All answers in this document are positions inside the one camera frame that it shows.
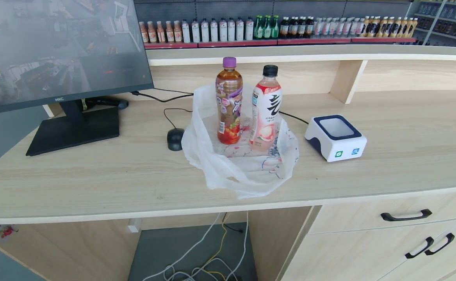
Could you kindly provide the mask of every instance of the plastic bag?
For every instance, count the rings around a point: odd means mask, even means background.
[[[253,87],[244,87],[237,144],[222,144],[217,139],[216,89],[214,84],[195,90],[192,121],[182,139],[183,151],[190,164],[202,169],[209,189],[231,189],[239,199],[266,196],[286,180],[299,159],[296,136],[278,115],[277,137],[267,153],[249,146],[251,97]]]

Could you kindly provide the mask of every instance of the drawer handle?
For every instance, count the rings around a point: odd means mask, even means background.
[[[402,221],[413,221],[414,219],[425,219],[432,214],[432,212],[429,209],[420,210],[420,212],[422,213],[422,215],[420,217],[405,217],[403,219],[399,219],[398,217],[393,217],[388,212],[383,212],[381,214],[381,217],[385,221],[388,221],[388,222],[402,222]]]
[[[447,238],[447,243],[445,243],[445,245],[443,245],[440,249],[436,250],[436,251],[431,251],[431,250],[427,250],[425,251],[424,253],[427,255],[427,256],[431,256],[432,254],[436,254],[438,253],[439,251],[441,251],[443,248],[447,247],[448,244],[450,244],[453,239],[455,238],[455,235],[453,235],[452,233],[448,233],[446,235],[446,238]]]
[[[429,247],[431,247],[431,245],[433,245],[433,243],[435,242],[435,240],[430,236],[428,238],[426,238],[426,247],[424,247],[424,249],[422,249],[421,251],[419,251],[417,254],[414,254],[412,255],[411,253],[407,253],[405,254],[405,257],[406,258],[415,258],[416,256],[419,256],[419,254],[421,254],[423,251],[426,251]]]

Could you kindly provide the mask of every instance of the monitor base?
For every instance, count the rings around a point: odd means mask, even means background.
[[[117,107],[80,114],[84,119],[82,122],[74,122],[73,116],[69,116],[67,110],[65,112],[67,113],[65,117],[42,121],[28,148],[27,156],[35,156],[119,136],[119,111]]]

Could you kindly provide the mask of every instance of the black bottle cap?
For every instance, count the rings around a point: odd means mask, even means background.
[[[276,77],[278,74],[278,66],[274,66],[273,64],[267,64],[262,69],[263,76],[266,77]]]

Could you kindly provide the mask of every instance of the surveillance camera footage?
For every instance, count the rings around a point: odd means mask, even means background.
[[[133,0],[0,0],[0,106],[149,84],[142,40]]]

